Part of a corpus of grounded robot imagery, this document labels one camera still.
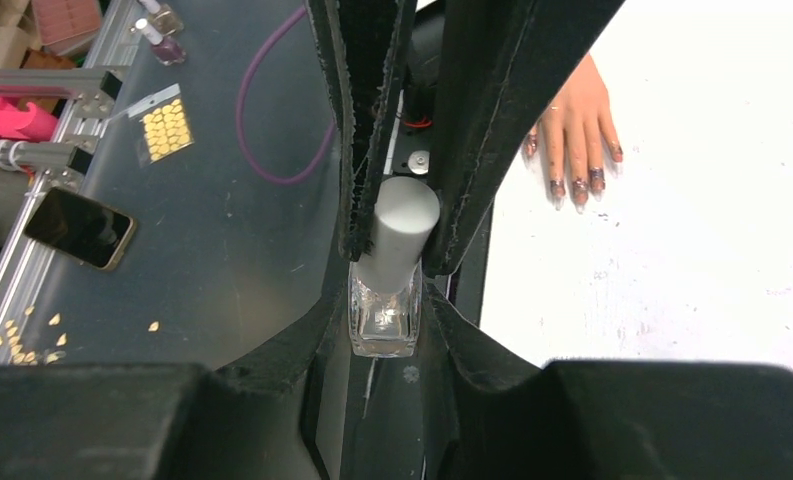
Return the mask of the white nail polish cap brush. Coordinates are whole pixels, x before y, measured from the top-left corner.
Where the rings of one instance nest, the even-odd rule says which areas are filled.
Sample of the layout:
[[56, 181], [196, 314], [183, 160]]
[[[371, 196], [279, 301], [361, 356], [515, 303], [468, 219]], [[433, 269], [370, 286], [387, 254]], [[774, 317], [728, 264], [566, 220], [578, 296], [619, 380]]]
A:
[[401, 291], [439, 218], [439, 199], [426, 184], [404, 176], [385, 180], [374, 208], [372, 247], [356, 262], [363, 282], [381, 294]]

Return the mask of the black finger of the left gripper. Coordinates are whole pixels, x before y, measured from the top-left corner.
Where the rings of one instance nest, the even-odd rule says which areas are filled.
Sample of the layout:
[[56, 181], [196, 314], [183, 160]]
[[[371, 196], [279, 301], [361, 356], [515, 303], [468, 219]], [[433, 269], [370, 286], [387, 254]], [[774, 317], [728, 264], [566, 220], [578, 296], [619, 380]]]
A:
[[525, 135], [623, 3], [447, 2], [428, 178], [441, 215], [427, 275], [459, 267]]
[[341, 256], [371, 249], [374, 206], [396, 122], [416, 2], [306, 3], [340, 146]]

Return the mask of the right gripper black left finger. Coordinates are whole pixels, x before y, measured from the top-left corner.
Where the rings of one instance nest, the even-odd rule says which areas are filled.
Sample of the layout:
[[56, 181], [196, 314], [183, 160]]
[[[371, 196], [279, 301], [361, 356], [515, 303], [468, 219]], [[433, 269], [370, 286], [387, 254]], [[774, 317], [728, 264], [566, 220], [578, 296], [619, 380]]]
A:
[[0, 479], [336, 479], [343, 450], [347, 269], [239, 359], [68, 364], [8, 343]]

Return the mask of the clear nail polish bottle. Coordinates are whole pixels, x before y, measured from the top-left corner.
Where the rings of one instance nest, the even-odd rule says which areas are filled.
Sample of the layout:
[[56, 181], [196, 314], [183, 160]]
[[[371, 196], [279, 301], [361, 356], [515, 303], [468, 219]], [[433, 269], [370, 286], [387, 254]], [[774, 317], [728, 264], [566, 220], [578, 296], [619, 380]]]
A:
[[416, 349], [420, 333], [422, 271], [418, 263], [398, 293], [369, 288], [350, 265], [348, 328], [353, 353], [368, 358], [406, 358]]

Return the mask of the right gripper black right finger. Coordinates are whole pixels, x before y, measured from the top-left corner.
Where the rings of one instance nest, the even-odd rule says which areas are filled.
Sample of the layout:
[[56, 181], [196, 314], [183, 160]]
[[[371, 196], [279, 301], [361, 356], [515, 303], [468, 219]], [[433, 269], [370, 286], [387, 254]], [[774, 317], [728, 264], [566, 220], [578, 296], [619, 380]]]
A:
[[568, 360], [539, 368], [425, 284], [419, 336], [433, 479], [793, 479], [793, 372]]

